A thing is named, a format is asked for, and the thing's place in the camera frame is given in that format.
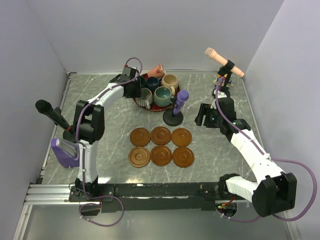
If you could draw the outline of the wooden coaster four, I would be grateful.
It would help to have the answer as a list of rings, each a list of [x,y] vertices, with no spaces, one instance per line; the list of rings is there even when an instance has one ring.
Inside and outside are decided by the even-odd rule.
[[[186,147],[192,142],[192,134],[186,128],[177,128],[171,133],[171,141],[178,147]]]

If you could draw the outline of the wooden coaster five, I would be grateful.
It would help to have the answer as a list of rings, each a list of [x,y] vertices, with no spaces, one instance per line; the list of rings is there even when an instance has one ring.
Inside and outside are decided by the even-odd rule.
[[[195,156],[191,149],[185,146],[176,148],[172,153],[174,164],[180,168],[187,168],[194,162]]]

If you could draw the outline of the wooden coaster three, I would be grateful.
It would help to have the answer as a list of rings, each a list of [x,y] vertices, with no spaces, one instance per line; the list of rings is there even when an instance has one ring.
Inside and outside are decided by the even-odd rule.
[[[171,132],[164,126],[155,127],[151,131],[151,140],[156,145],[166,145],[171,141]]]

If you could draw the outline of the wooden coaster one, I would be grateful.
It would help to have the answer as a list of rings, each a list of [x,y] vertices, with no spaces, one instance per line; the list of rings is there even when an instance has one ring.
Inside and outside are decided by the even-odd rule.
[[[130,142],[136,147],[144,147],[151,140],[151,133],[143,127],[135,128],[130,133]]]

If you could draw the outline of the wooden coaster six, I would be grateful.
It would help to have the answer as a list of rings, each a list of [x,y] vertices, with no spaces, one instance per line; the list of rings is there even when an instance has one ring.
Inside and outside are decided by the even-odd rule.
[[[165,145],[157,145],[151,150],[150,159],[155,165],[163,167],[172,160],[172,152]]]

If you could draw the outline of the wooden coaster two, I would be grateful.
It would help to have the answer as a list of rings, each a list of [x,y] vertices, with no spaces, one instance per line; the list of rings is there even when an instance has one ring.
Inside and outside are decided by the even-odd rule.
[[[150,158],[149,150],[142,146],[134,147],[128,154],[128,161],[135,168],[144,167],[149,163]]]

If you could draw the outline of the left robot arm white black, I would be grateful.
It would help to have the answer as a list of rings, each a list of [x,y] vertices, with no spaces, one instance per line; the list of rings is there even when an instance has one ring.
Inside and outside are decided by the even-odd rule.
[[[105,132],[105,109],[121,98],[141,96],[141,72],[126,64],[101,92],[77,104],[73,123],[79,146],[79,172],[75,187],[87,201],[99,195],[96,162],[98,144]]]

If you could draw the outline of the dark blue small cup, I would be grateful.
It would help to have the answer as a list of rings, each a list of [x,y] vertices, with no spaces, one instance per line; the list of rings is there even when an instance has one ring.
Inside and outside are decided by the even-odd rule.
[[[161,86],[161,81],[154,76],[150,76],[146,80],[146,87],[151,91],[154,92],[158,87]]]

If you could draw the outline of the pink floral cup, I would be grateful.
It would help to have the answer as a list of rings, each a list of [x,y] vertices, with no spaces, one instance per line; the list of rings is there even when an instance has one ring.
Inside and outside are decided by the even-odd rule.
[[[155,77],[155,78],[163,78],[166,75],[166,71],[162,64],[158,64],[151,70],[147,72],[148,77]]]

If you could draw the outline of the grey striped mug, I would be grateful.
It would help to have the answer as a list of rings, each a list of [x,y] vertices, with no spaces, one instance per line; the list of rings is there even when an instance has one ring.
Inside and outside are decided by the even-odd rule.
[[[148,88],[141,88],[141,97],[136,97],[135,102],[138,106],[150,109],[153,103],[153,94]]]

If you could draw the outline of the purple toy microphone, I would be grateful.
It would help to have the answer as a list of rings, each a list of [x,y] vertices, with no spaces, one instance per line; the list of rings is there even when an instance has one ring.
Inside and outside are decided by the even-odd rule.
[[[173,115],[178,115],[185,102],[189,99],[189,92],[186,89],[182,89],[178,92],[177,96],[173,98],[172,107]]]

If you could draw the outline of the teal glazed mug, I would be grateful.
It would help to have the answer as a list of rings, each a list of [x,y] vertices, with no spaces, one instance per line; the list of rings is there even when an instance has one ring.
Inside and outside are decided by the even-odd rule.
[[[158,107],[168,107],[172,104],[172,92],[165,86],[158,87],[153,94],[153,101]]]

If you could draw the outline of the beige ceramic mug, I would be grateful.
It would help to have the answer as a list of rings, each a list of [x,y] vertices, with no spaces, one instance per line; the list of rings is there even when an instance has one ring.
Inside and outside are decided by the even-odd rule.
[[[172,95],[175,96],[179,86],[178,78],[173,74],[166,74],[161,80],[161,85],[170,89]]]

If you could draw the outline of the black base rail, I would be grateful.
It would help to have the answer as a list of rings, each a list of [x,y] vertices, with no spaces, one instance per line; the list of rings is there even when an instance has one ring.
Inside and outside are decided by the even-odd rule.
[[[99,184],[97,199],[87,198],[72,186],[68,201],[71,203],[101,204],[102,213],[126,211],[188,210],[215,211],[227,203],[233,194],[219,193],[217,182],[187,183],[105,183]]]

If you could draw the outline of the aluminium rail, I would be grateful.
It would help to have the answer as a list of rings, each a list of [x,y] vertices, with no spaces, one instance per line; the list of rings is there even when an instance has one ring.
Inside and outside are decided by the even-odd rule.
[[[78,205],[70,202],[68,184],[30,184],[24,199],[24,205]]]

